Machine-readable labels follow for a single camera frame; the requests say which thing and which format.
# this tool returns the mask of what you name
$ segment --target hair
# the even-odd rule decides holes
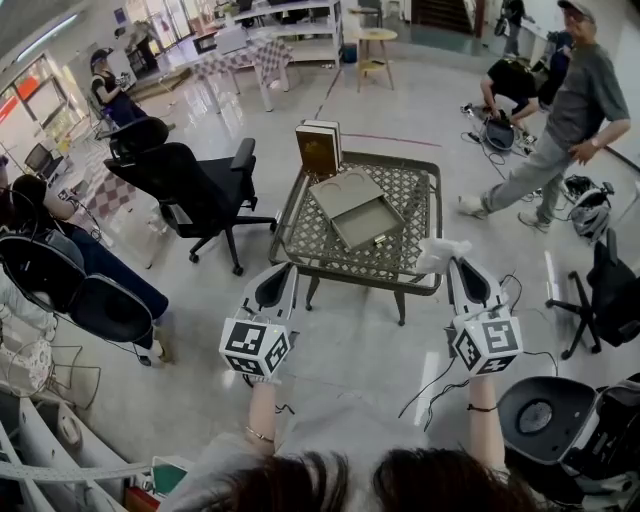
[[[268,457],[260,467],[239,471],[227,479],[230,491],[219,495],[211,511],[339,512],[346,501],[349,466],[346,457],[332,454],[335,475],[315,452],[300,458]]]
[[[268,457],[259,467],[223,480],[229,490],[211,502],[212,512],[340,512],[349,495],[346,457],[332,454],[334,476],[318,453]],[[487,469],[462,451],[392,450],[373,474],[382,512],[538,512],[544,510],[515,477]]]

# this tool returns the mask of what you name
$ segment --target person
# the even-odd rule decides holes
[[[527,16],[523,0],[510,0],[506,7],[507,21],[509,22],[509,35],[507,43],[504,46],[505,57],[519,57],[519,41],[520,29],[522,28],[522,20],[526,19],[533,23],[533,18]]]
[[[613,63],[595,39],[597,26],[593,13],[573,1],[560,0],[558,5],[575,48],[567,78],[556,95],[535,152],[503,183],[481,197],[459,197],[461,214],[485,219],[542,188],[542,203],[536,213],[519,213],[518,219],[548,232],[565,171],[574,162],[586,165],[598,151],[631,128]],[[605,118],[610,123],[598,133]]]
[[[276,386],[249,379],[244,435],[213,439],[159,512],[539,510],[505,470],[490,376],[471,379],[468,454],[426,449],[421,429],[346,396],[297,410],[276,447]]]
[[[555,41],[555,52],[549,60],[549,77],[538,91],[540,107],[544,110],[549,110],[558,89],[560,89],[567,76],[569,64],[571,63],[572,48],[573,37],[571,37],[571,34],[566,30],[558,32]]]
[[[116,83],[116,77],[107,61],[110,53],[109,50],[100,49],[91,55],[91,91],[98,103],[108,109],[111,119],[122,127],[148,116]]]
[[[511,111],[511,124],[522,128],[522,120],[538,111],[536,82],[533,75],[519,62],[501,59],[496,62],[480,82],[485,108],[500,119],[496,94],[516,102]]]
[[[15,231],[33,233],[37,219],[36,234],[51,229],[61,230],[82,253],[87,274],[102,274],[114,280],[136,295],[149,309],[153,320],[159,322],[169,307],[169,300],[84,229],[65,222],[76,211],[71,202],[62,201],[44,181],[28,174],[17,178],[8,190],[8,178],[4,167],[0,167],[0,192],[0,219],[5,226]],[[163,337],[162,329],[154,327],[152,332],[135,343],[151,352],[160,361],[168,363],[172,359]]]

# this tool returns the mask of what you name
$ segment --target blue jeans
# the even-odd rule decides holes
[[[167,310],[169,299],[111,254],[84,229],[76,227],[71,234],[71,240],[75,242],[82,253],[87,275],[102,274],[129,290],[144,302],[154,320]],[[150,349],[152,343],[153,332],[150,332],[148,336],[137,341],[136,345]]]

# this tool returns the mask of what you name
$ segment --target red line on floor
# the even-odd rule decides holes
[[[441,148],[440,144],[433,144],[432,142],[423,142],[421,140],[410,139],[398,139],[396,137],[383,137],[381,135],[364,135],[362,133],[341,133],[343,137],[360,137],[362,139],[378,139],[378,140],[393,140],[395,142],[406,142],[407,144],[420,144],[421,146],[430,146],[432,148]]]

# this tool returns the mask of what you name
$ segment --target wrist bracelet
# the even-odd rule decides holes
[[[250,427],[244,427],[245,429],[247,429],[247,432],[249,432],[249,434],[252,434],[254,436],[256,436],[258,439],[260,439],[260,441],[264,441],[265,443],[274,443],[273,439],[269,439],[268,437],[263,436],[262,434],[259,434],[258,432],[256,432],[255,430],[253,430]]]
[[[498,408],[498,406],[496,405],[495,407],[492,407],[491,409],[482,409],[481,407],[476,407],[473,404],[469,404],[467,406],[467,411],[491,412],[491,411],[495,411],[497,408]]]

